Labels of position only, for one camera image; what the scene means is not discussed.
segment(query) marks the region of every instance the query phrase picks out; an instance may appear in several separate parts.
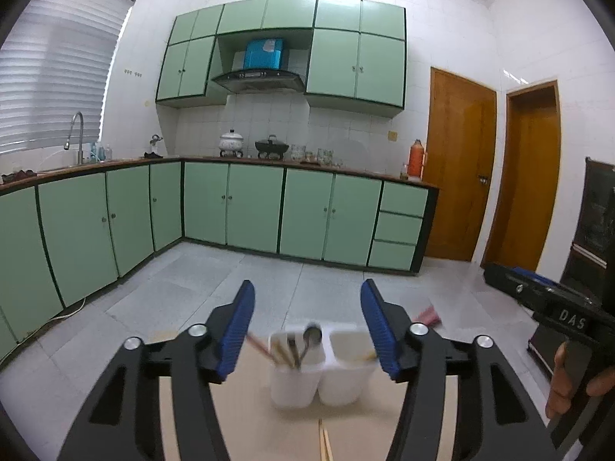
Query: tiled floor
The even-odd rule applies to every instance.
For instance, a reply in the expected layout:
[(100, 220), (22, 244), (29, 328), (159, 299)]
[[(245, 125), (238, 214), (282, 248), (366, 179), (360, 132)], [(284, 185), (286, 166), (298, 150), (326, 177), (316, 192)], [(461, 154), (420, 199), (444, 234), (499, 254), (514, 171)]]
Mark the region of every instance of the tiled floor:
[(492, 335), (543, 414), (549, 385), (527, 354), (536, 323), (511, 298), (485, 285), (474, 265), (425, 259), (417, 277), (370, 274), (244, 255), (182, 243), (115, 289), (58, 323), (0, 372), (0, 400), (41, 461), (56, 458), (100, 372), (131, 335), (183, 330), (228, 303), (244, 279), (256, 288), (250, 329), (257, 335), (309, 321), (364, 325), (359, 288), (376, 282), (385, 300), (415, 317), (430, 303), (438, 331), (471, 341)]

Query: cable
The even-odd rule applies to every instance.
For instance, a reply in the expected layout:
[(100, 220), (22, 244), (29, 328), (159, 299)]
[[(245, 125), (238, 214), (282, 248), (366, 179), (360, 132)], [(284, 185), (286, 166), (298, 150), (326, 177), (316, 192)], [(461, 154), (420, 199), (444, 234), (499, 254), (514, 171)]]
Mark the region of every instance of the cable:
[(27, 337), (25, 337), (22, 341), (20, 341), (19, 343), (17, 343), (17, 346), (15, 348), (13, 348), (13, 350), (11, 350), (10, 352), (8, 352), (7, 355), (5, 355), (4, 357), (2, 357), (0, 359), (0, 368), (2, 368), (2, 364), (4, 364), (4, 361), (7, 360), (9, 357), (12, 357), (13, 354), (15, 353), (15, 351), (22, 346), (24, 343), (26, 343), (26, 341), (29, 341), (30, 338), (32, 338), (33, 336), (36, 336), (39, 331), (41, 331), (41, 329), (43, 329), (45, 326), (48, 325), (48, 323), (53, 322), (53, 321), (59, 321), (59, 320), (64, 320), (64, 319), (68, 319), (69, 317), (72, 317), (73, 315), (75, 315), (76, 313), (81, 312), (81, 309), (83, 307), (85, 307), (85, 300), (87, 300), (87, 296), (85, 298), (83, 298), (83, 303), (81, 303), (81, 306), (75, 310), (72, 313), (66, 314), (66, 315), (59, 315), (57, 317), (53, 317), (52, 319), (49, 319), (47, 322), (44, 323), (44, 325), (42, 325), (40, 328), (36, 329), (36, 331), (30, 333), (29, 335), (27, 335)]

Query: white pot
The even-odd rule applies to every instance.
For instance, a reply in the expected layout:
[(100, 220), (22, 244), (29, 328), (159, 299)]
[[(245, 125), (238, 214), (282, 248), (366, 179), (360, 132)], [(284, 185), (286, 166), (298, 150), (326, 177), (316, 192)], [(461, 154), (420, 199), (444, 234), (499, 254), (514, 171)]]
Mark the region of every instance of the white pot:
[(218, 143), (220, 150), (240, 151), (243, 147), (244, 138), (239, 133), (235, 133), (235, 130), (232, 129), (230, 132), (220, 135)]

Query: black pot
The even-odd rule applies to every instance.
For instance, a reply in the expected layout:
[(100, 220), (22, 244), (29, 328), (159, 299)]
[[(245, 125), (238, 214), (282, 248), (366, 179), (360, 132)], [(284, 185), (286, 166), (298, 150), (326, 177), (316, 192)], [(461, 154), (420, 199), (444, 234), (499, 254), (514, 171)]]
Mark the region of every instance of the black pot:
[(267, 140), (254, 142), (254, 145), (259, 159), (284, 159), (284, 153), (288, 150), (288, 144), (279, 142), (275, 135), (269, 135)]

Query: range hood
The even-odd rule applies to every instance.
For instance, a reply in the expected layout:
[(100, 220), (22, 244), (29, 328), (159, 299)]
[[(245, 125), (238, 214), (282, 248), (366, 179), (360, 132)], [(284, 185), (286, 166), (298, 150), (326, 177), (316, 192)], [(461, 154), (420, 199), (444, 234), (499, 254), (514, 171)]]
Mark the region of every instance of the range hood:
[(260, 93), (268, 91), (305, 91), (301, 77), (281, 69), (242, 69), (212, 78), (232, 93)]

